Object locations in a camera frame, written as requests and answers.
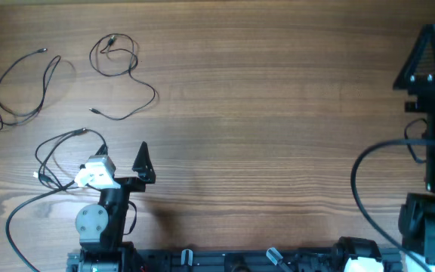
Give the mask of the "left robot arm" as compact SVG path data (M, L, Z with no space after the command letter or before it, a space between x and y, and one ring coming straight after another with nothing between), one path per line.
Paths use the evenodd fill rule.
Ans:
M123 237L130 234L136 222L125 230L125 220L132 193L142 193L146 185L156 182L156 173L150 160L146 142L138 150L131 168L136 177L117 178L116 167L103 145L95 155L80 167L75 177L79 187L93 187L100 192L98 203L87 205L76 216L81 249L68 254L67 272L129 272L145 271L143 258L132 242Z

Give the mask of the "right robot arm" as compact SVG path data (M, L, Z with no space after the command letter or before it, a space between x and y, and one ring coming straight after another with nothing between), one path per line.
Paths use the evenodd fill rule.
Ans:
M404 105L409 113L421 113L426 125L423 137L382 141L367 147L356 159L350 173L350 189L364 218L392 245L406 255L409 271L435 271L435 24L422 26L403 68L397 75L393 89L405 90L414 101ZM356 175L361 162L372 152L389 146L415 146L426 148L425 159L415 156L424 164L425 194L409 193L400 208L398 227L402 241L397 242L372 219L366 211L357 190Z

